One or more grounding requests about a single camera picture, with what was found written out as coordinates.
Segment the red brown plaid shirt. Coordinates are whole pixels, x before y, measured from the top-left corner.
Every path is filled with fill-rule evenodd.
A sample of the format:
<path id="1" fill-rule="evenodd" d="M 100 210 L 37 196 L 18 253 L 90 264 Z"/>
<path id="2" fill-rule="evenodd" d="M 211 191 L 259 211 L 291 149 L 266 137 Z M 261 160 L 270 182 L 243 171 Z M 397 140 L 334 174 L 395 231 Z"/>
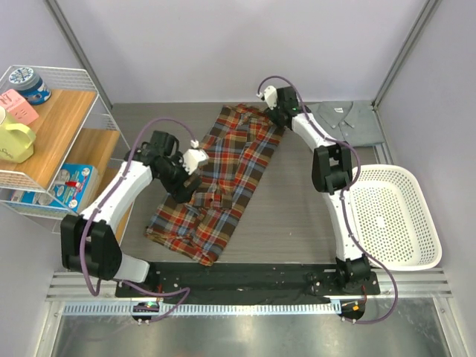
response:
<path id="1" fill-rule="evenodd" d="M 283 133 L 256 107 L 223 106 L 201 142 L 209 157 L 199 171 L 201 185 L 184 204 L 167 196 L 145 237 L 212 266 L 229 243 Z"/>

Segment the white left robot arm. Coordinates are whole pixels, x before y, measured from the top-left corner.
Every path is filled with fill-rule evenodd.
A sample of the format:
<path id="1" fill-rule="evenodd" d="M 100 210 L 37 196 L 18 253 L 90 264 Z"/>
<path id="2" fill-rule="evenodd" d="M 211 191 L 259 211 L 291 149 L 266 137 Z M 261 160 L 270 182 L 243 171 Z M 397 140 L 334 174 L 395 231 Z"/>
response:
<path id="1" fill-rule="evenodd" d="M 106 189 L 81 213 L 66 215 L 60 224 L 62 265 L 100 280 L 128 280 L 141 296 L 158 288 L 145 260 L 122 252 L 116 238 L 119 223 L 137 196 L 158 179 L 178 203 L 187 203 L 201 184 L 196 171 L 208 161 L 199 142 L 180 152 L 178 139 L 155 131 L 125 156 Z"/>

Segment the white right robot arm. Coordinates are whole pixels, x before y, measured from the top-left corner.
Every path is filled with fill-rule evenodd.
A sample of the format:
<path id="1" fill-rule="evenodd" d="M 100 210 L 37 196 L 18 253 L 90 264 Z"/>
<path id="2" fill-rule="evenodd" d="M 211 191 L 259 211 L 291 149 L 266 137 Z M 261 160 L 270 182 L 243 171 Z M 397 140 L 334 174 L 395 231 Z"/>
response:
<path id="1" fill-rule="evenodd" d="M 259 98 L 266 103 L 266 114 L 273 123 L 292 130 L 313 151 L 312 183 L 326 202 L 335 235 L 335 282 L 340 291 L 351 294 L 371 273 L 367 255 L 356 244 L 350 207 L 349 189 L 354 179 L 351 149 L 324 131 L 291 86 L 268 86 Z"/>

